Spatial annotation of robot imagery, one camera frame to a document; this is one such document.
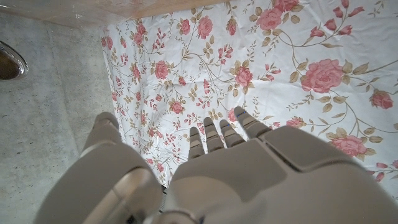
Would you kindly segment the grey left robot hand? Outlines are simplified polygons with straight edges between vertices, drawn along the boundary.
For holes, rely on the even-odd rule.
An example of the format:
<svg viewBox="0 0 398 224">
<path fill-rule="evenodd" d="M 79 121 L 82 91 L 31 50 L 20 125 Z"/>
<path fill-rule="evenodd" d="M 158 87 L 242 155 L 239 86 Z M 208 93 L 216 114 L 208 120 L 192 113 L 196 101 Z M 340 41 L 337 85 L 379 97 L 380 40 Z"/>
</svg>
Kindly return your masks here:
<svg viewBox="0 0 398 224">
<path fill-rule="evenodd" d="M 54 185 L 36 223 L 396 223 L 397 204 L 349 156 L 296 128 L 270 129 L 241 107 L 248 135 L 204 120 L 167 190 L 99 114 L 82 154 Z"/>
</svg>

